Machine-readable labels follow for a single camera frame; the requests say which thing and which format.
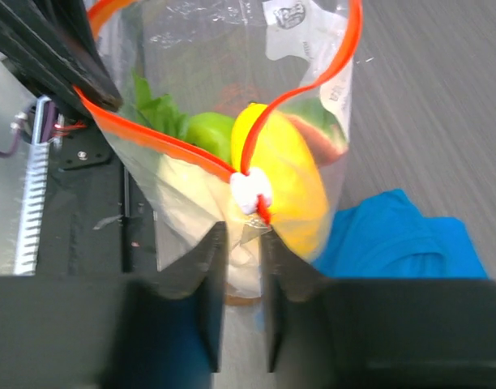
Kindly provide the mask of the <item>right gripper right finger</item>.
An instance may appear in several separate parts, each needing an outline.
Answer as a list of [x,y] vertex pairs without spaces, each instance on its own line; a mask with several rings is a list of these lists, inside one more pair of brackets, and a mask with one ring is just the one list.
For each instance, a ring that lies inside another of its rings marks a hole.
[[496,282],[332,279],[260,242],[279,388],[496,388]]

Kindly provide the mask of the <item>green apple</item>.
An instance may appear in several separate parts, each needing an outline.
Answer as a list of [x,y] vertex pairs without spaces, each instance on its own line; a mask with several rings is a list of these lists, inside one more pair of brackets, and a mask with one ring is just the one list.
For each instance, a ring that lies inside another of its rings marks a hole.
[[216,112],[199,113],[189,120],[184,140],[231,164],[231,133],[235,119]]

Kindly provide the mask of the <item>white radish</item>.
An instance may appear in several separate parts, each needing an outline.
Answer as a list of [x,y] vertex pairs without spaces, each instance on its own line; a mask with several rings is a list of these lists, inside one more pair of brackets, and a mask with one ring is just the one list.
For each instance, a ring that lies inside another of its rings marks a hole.
[[229,184],[197,165],[163,155],[158,168],[158,195],[169,225],[194,246],[218,221],[228,232],[227,283],[236,297],[261,296],[259,237],[267,231],[246,216],[233,200]]

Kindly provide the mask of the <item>watermelon slice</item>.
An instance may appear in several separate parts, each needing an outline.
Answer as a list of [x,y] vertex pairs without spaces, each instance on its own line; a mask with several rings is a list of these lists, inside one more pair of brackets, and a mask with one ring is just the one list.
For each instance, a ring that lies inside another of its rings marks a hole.
[[318,98],[292,100],[280,111],[297,128],[319,167],[339,160],[348,151],[348,140],[337,117]]

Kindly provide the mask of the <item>yellow mango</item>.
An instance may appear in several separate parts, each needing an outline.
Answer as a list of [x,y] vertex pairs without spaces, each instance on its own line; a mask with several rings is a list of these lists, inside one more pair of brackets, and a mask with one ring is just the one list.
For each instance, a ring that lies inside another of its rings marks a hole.
[[304,260],[319,256],[329,235],[331,207],[323,180],[298,129],[273,111],[260,131],[247,174],[230,178],[233,199],[243,213],[257,212],[262,195],[271,204],[272,226]]

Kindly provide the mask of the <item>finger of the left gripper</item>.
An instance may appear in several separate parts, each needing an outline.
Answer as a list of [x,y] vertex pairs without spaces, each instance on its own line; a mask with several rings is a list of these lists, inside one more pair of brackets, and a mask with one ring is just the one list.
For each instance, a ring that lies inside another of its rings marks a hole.
[[83,1],[0,1],[0,52],[27,90],[70,113],[88,111],[76,89],[100,108],[116,112],[122,106]]

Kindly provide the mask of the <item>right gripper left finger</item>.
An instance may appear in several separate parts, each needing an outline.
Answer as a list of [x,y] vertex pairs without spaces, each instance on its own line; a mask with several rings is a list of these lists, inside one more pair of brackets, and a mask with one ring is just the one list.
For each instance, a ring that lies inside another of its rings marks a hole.
[[0,276],[0,388],[209,388],[226,259],[219,222],[148,275]]

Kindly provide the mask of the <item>clear zip top bag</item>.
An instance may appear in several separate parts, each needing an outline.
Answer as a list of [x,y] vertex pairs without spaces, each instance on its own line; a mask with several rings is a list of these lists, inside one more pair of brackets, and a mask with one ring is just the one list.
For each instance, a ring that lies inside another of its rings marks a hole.
[[[337,117],[349,148],[361,2],[98,1],[87,16],[123,102],[112,112],[81,92],[83,105],[162,221],[188,246],[169,225],[158,195],[163,155],[197,165],[230,186],[233,174],[249,172],[272,112],[313,97]],[[235,119],[230,165],[184,140],[190,118],[205,112]],[[331,165],[317,166],[331,222],[347,152]],[[244,213],[260,221],[265,233],[275,231],[270,204],[260,195],[257,212]],[[260,263],[265,233],[259,237]]]

